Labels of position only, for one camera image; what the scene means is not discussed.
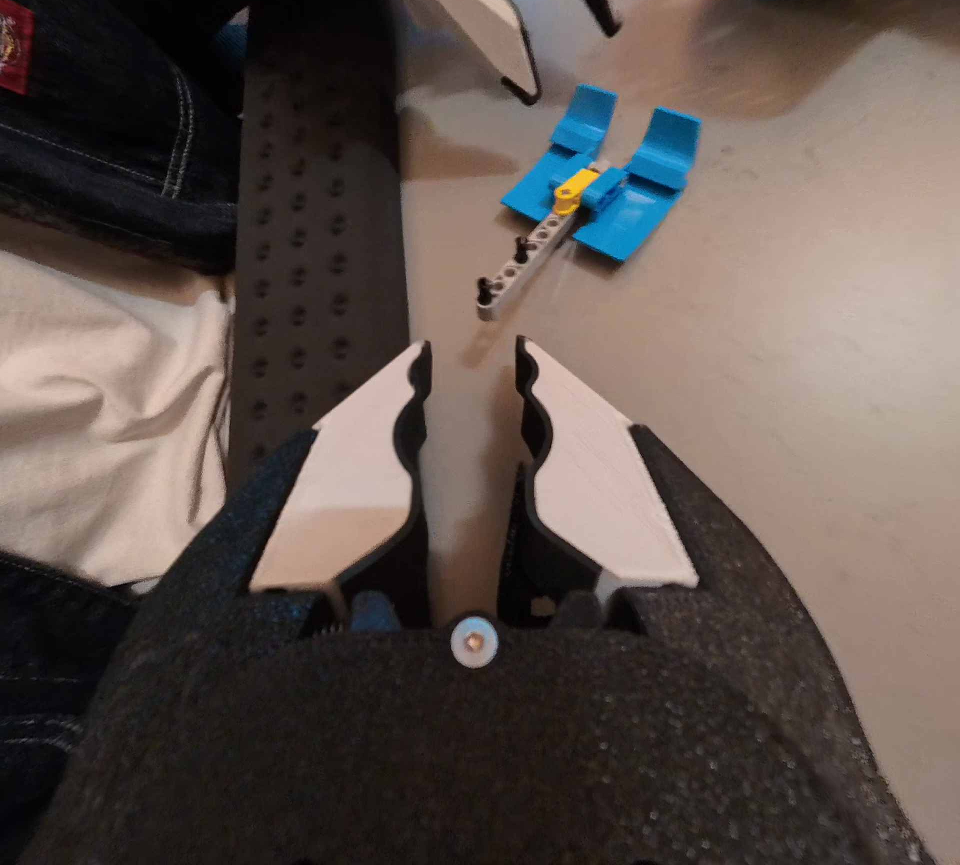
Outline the black dimpled pad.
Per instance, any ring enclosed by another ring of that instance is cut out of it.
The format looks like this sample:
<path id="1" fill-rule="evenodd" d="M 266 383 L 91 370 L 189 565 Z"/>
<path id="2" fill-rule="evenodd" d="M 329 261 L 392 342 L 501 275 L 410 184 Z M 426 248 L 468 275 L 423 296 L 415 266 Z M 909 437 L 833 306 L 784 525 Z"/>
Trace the black dimpled pad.
<path id="1" fill-rule="evenodd" d="M 247 35 L 227 488 L 410 343 L 387 0 L 257 0 Z"/>

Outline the person's white shirt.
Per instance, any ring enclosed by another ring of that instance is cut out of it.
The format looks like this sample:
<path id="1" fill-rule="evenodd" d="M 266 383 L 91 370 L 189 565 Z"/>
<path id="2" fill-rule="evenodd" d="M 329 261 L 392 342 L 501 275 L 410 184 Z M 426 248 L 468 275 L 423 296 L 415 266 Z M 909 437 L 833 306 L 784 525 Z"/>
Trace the person's white shirt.
<path id="1" fill-rule="evenodd" d="M 159 579 L 225 497 L 229 287 L 3 251 L 1 319 L 2 550 L 105 586 Z"/>

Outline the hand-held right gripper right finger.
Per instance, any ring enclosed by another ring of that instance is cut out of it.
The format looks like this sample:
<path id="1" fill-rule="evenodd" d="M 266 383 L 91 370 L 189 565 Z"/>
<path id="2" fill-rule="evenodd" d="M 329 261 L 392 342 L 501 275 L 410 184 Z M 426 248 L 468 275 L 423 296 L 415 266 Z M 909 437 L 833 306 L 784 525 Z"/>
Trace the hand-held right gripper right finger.
<path id="1" fill-rule="evenodd" d="M 515 342 L 521 435 L 532 461 L 525 570 L 540 590 L 680 586 L 699 576 L 633 423 L 526 336 Z"/>

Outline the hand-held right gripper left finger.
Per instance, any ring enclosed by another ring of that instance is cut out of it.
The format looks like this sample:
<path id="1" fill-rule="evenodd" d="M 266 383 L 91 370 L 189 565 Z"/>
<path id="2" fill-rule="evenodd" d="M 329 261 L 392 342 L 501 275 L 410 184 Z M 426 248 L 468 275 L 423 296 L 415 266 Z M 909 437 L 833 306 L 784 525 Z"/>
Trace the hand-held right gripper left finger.
<path id="1" fill-rule="evenodd" d="M 251 575 L 249 590 L 331 587 L 411 517 L 414 478 L 398 450 L 414 373 L 431 370 L 420 340 L 315 423 L 315 439 Z"/>

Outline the person's dark denim jacket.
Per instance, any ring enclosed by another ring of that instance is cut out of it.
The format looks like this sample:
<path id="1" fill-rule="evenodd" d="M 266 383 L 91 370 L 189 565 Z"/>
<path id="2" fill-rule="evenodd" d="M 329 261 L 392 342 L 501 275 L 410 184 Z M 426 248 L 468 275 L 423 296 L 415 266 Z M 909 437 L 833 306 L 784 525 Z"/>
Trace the person's dark denim jacket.
<path id="1" fill-rule="evenodd" d="M 221 34 L 253 2 L 2 0 L 2 253 L 229 286 L 244 66 Z M 2 863 L 42 821 L 156 581 L 104 585 L 2 550 Z"/>

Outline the grey desk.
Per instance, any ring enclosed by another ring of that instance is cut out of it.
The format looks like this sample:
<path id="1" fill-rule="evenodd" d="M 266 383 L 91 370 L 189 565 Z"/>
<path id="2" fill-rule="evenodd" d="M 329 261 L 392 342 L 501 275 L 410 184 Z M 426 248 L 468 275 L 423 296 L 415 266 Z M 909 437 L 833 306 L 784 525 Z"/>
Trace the grey desk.
<path id="1" fill-rule="evenodd" d="M 959 0 L 515 0 L 544 93 L 399 19 L 403 224 L 433 344 L 421 456 L 439 620 L 495 605 L 530 336 L 651 427 L 817 620 L 915 829 L 958 863 Z M 525 223 L 500 197 L 574 87 L 702 119 L 689 186 L 620 267 L 571 245 L 497 322 L 474 283 Z"/>

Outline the blue curved panels beam assembly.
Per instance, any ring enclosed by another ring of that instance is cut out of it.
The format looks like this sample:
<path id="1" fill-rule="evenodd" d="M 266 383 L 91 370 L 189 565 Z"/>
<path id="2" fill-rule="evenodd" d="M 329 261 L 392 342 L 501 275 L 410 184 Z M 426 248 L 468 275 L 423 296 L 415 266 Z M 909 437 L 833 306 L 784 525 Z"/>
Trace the blue curved panels beam assembly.
<path id="1" fill-rule="evenodd" d="M 580 83 L 534 166 L 501 198 L 532 223 L 515 238 L 500 269 L 476 283 L 476 312 L 496 321 L 550 255 L 568 239 L 622 264 L 654 233 L 684 194 L 696 162 L 702 121 L 673 108 L 654 109 L 630 160 L 601 159 L 618 94 Z"/>

